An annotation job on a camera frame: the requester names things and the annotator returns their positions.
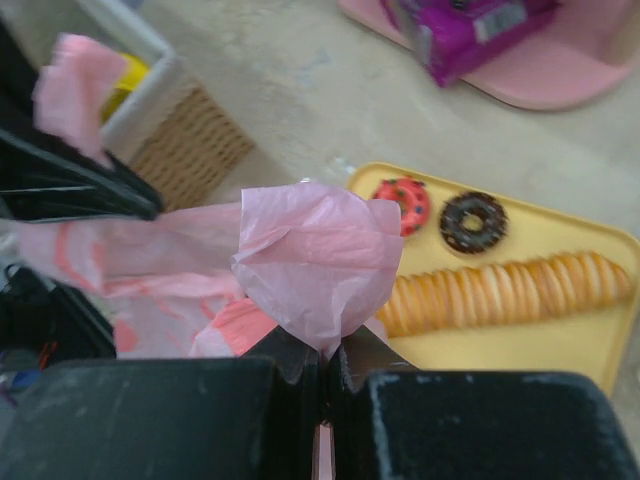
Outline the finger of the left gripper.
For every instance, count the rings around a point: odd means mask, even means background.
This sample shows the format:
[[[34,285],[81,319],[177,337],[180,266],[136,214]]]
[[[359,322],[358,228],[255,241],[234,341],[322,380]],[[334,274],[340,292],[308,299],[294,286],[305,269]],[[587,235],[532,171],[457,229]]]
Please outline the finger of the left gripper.
[[[1,26],[1,218],[153,220],[161,195],[112,154],[107,167],[34,126],[36,71]]]

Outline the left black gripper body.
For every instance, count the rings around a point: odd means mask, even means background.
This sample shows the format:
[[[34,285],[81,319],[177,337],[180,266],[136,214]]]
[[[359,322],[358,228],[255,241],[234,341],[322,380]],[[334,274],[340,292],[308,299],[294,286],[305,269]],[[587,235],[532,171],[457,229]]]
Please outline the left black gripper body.
[[[115,356],[113,327],[79,290],[43,279],[24,265],[1,271],[3,370],[43,370]]]

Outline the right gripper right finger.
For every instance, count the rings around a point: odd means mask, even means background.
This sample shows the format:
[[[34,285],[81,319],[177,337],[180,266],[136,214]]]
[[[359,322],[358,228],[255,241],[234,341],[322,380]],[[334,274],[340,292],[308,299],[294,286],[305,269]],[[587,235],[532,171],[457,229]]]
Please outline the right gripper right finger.
[[[602,391],[569,372],[421,370],[367,328],[326,373],[339,479],[635,479]]]

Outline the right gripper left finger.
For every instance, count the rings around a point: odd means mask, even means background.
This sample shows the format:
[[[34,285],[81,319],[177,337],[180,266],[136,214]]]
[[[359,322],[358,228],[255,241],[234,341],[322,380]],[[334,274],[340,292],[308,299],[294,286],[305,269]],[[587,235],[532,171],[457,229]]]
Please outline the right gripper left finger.
[[[282,329],[239,357],[69,361],[1,446],[5,479],[308,479],[318,353]]]

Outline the pink plastic bag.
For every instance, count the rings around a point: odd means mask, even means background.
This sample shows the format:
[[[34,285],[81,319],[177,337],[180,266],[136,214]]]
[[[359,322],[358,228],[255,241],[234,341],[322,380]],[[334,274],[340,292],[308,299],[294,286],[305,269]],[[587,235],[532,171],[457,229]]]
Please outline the pink plastic bag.
[[[63,35],[35,69],[34,126],[109,166],[100,111],[125,68]],[[330,357],[390,298],[404,247],[395,202],[314,182],[153,220],[7,222],[31,268],[113,310],[121,359],[235,356],[276,327]]]

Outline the purple snack packet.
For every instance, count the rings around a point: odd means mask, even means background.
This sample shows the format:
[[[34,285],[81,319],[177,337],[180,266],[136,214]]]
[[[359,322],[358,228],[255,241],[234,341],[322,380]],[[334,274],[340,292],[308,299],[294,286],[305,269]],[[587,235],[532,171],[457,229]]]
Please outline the purple snack packet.
[[[440,87],[548,25],[557,1],[383,1],[391,24]]]

